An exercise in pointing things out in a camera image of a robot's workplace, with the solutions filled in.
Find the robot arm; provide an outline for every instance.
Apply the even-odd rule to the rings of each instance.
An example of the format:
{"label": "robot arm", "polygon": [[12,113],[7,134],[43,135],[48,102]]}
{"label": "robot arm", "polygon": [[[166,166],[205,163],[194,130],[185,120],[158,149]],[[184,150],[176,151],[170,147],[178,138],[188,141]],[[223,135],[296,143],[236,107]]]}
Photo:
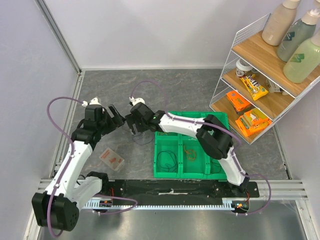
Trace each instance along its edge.
{"label": "robot arm", "polygon": [[97,98],[94,98],[86,106],[84,119],[80,121],[71,139],[74,144],[74,154],[68,167],[65,169],[71,154],[69,146],[59,171],[44,193],[35,193],[32,198],[32,206],[36,221],[39,226],[48,226],[47,209],[49,198],[57,187],[50,211],[51,226],[54,229],[71,231],[76,226],[79,211],[83,206],[101,190],[108,188],[108,175],[106,173],[90,172],[80,186],[76,181],[85,162],[92,154],[101,137],[111,133],[125,123],[113,105],[108,106],[113,117],[109,115]]}
{"label": "robot arm", "polygon": [[245,177],[246,172],[241,168],[233,151],[231,136],[219,129],[200,124],[206,122],[226,129],[215,116],[189,118],[170,114],[171,117],[169,117],[162,110],[154,113],[145,105],[145,101],[142,98],[132,98],[130,101],[133,107],[130,110],[130,114],[125,118],[133,134],[135,133],[135,125],[138,132],[147,130],[173,132],[197,138],[205,153],[219,161],[226,174],[227,181],[241,192],[245,192],[249,178]]}

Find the metal shelf frame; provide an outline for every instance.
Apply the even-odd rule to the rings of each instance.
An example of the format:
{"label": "metal shelf frame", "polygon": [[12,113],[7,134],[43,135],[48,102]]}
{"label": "metal shelf frame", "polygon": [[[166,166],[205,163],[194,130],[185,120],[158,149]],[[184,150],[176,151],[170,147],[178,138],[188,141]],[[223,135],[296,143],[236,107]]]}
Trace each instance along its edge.
{"label": "metal shelf frame", "polygon": [[[238,59],[243,59],[243,57],[239,56],[236,52],[233,51],[233,47],[236,46],[239,43],[242,43],[243,41],[247,40],[248,38],[252,37],[253,35],[257,34],[258,32],[262,31],[270,17],[270,13],[261,17],[260,19],[258,19],[257,21],[251,23],[250,25],[244,27],[243,29],[239,30],[234,37],[232,46],[230,48],[228,57],[226,58],[224,67],[222,69],[221,75],[219,77],[218,83],[215,86],[214,92],[213,92],[213,96],[212,99],[210,101],[209,107],[215,111],[212,108],[212,104],[214,104],[215,102],[219,101],[222,97],[224,97],[226,95],[226,93],[235,90],[237,91],[242,97],[244,97],[245,99],[247,99],[252,105],[254,105],[256,108],[258,108],[260,111],[262,111],[265,115],[268,116],[268,114],[266,114],[260,107],[258,107],[255,104],[255,101],[253,101],[252,99],[248,99],[247,97],[243,96],[235,87],[233,87],[231,84],[229,84],[224,78],[223,76],[225,74],[227,74],[228,72],[230,72],[232,69],[234,69],[236,67],[236,61]],[[264,72],[262,72],[258,67],[256,67],[252,62],[248,62],[246,61],[248,64],[250,64],[252,67],[254,67],[257,71],[259,71],[262,75],[264,75],[266,78],[268,78],[270,81],[272,81],[273,83],[275,83],[277,86],[281,87],[277,82],[275,82],[273,79],[271,79],[267,74],[265,74]],[[320,81],[320,76],[317,77],[317,79],[315,79],[311,84],[309,84],[308,87],[306,87],[304,89],[304,91],[299,94],[298,96],[293,96],[291,93],[289,93],[288,91],[285,91],[291,96],[293,97],[293,101],[278,115],[276,116],[274,119],[272,119],[270,116],[270,119],[272,120],[272,124],[270,124],[266,129],[264,129],[263,131],[261,131],[261,133],[252,141],[252,142],[248,142],[245,138],[242,137],[241,134],[239,134],[248,144],[252,144],[254,143],[258,138],[260,138],[264,133],[266,133],[269,129],[271,129],[294,105],[296,105],[318,82]]]}

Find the bottle cap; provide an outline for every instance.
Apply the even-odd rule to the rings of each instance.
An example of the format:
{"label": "bottle cap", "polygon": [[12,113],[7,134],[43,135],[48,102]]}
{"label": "bottle cap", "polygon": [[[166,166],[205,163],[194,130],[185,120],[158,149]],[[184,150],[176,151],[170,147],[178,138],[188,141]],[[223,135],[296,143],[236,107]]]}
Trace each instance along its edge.
{"label": "bottle cap", "polygon": [[320,18],[320,11],[318,9],[309,10],[301,18],[302,22],[308,25],[316,25]]}
{"label": "bottle cap", "polygon": [[320,47],[320,29],[315,33],[315,35],[313,35],[313,37],[311,37],[311,42]]}
{"label": "bottle cap", "polygon": [[313,4],[315,5],[316,8],[320,8],[320,0],[314,0]]}
{"label": "bottle cap", "polygon": [[299,6],[300,0],[285,0],[282,5],[287,9],[296,9]]}

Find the light green bottle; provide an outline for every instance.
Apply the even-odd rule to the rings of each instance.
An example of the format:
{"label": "light green bottle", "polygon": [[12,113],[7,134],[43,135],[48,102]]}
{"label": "light green bottle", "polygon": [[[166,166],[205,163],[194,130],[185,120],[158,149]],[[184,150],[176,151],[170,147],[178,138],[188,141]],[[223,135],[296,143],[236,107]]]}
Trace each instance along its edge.
{"label": "light green bottle", "polygon": [[300,84],[320,64],[320,30],[305,40],[284,65],[284,75],[293,83]]}
{"label": "light green bottle", "polygon": [[277,55],[282,61],[287,62],[298,46],[313,36],[319,17],[318,9],[309,10],[290,27],[277,50]]}

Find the beige bottle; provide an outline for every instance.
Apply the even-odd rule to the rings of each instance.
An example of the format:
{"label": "beige bottle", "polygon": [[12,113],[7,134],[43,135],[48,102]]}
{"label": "beige bottle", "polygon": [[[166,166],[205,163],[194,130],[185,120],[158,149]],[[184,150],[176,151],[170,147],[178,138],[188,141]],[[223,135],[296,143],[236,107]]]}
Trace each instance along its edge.
{"label": "beige bottle", "polygon": [[300,0],[285,0],[272,13],[262,32],[263,40],[278,46],[291,27],[297,15]]}

